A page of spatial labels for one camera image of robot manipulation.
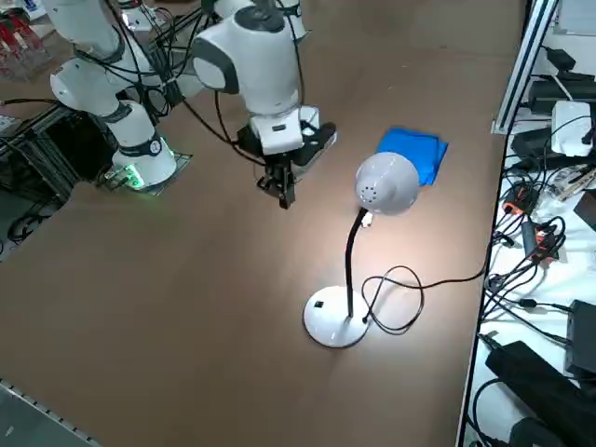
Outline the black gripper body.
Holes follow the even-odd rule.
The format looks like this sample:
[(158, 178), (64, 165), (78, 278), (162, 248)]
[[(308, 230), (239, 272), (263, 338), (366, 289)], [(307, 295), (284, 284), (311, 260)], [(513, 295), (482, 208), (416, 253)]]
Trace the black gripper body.
[(293, 161), (293, 153), (298, 149), (297, 146), (283, 149), (279, 153), (266, 154), (262, 147), (260, 139), (256, 136), (249, 125), (241, 128), (237, 132), (238, 147), (247, 155), (255, 158), (264, 164), (262, 172), (255, 175), (257, 181), (264, 178), (273, 178), (278, 170), (288, 168), (290, 177), (293, 181), (297, 180), (296, 174), (293, 172), (291, 163)]

